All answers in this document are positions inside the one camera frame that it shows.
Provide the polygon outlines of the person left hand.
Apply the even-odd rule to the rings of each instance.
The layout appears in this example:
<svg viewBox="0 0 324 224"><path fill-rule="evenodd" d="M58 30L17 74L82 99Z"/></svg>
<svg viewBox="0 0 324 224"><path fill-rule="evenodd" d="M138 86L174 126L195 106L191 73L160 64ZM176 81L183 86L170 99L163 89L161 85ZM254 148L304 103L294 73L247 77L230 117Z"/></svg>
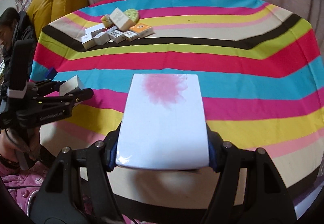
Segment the person left hand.
<svg viewBox="0 0 324 224"><path fill-rule="evenodd" d="M14 130L5 129L1 131L1 156L12 162L18 162L16 151L26 153L30 159L38 160L40 153L40 127L30 132L29 144L25 143Z"/></svg>

